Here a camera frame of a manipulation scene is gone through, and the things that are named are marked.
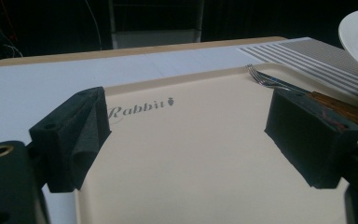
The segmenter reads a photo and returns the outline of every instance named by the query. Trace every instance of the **logo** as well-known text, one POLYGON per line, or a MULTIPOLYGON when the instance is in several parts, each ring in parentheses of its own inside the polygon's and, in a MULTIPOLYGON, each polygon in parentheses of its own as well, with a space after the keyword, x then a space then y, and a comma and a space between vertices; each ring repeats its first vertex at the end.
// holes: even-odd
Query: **logo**
POLYGON ((115 124, 122 121, 125 117, 130 115, 136 115, 156 109, 162 109, 164 107, 173 106, 174 100, 169 97, 165 101, 153 101, 153 103, 144 103, 140 105, 134 105, 131 107, 116 106, 107 110, 110 124, 115 124))

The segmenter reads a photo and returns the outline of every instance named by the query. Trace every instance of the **dark background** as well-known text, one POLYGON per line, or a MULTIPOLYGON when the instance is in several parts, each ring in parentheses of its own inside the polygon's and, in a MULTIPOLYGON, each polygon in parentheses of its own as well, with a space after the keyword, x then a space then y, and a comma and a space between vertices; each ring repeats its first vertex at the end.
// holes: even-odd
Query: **dark background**
MULTIPOLYGON (((113 0, 117 31, 196 28, 198 0, 113 0)), ((0 59, 111 49, 108 0, 0 0, 0 59)), ((342 48, 341 20, 351 1, 205 0, 201 41, 309 36, 342 48)))

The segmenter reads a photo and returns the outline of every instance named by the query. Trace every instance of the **striped mat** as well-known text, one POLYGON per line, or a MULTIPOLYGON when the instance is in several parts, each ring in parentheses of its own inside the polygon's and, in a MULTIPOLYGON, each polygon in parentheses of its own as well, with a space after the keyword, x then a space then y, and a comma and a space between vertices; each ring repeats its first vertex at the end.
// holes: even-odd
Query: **striped mat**
POLYGON ((358 62, 345 50, 315 39, 241 47, 240 51, 265 63, 281 63, 327 86, 358 98, 358 62))

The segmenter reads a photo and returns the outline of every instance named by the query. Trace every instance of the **wooden handle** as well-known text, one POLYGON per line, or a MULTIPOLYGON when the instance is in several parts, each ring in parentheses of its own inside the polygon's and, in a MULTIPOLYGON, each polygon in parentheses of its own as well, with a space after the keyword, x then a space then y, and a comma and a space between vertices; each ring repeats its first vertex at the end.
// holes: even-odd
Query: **wooden handle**
POLYGON ((326 96, 317 91, 313 91, 307 94, 309 97, 319 102, 321 105, 329 107, 334 110, 336 113, 341 115, 346 119, 350 119, 354 123, 358 124, 358 107, 350 105, 348 103, 339 101, 330 96, 326 96))

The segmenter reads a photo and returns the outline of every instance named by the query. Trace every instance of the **tray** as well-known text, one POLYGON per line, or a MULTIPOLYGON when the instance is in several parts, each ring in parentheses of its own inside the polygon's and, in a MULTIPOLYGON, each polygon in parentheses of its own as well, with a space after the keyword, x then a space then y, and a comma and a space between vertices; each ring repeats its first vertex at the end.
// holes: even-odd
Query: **tray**
MULTIPOLYGON (((257 69, 343 95, 283 65, 257 69)), ((272 90, 244 67, 105 88, 112 133, 78 223, 345 223, 347 183, 310 188, 264 133, 272 90)))

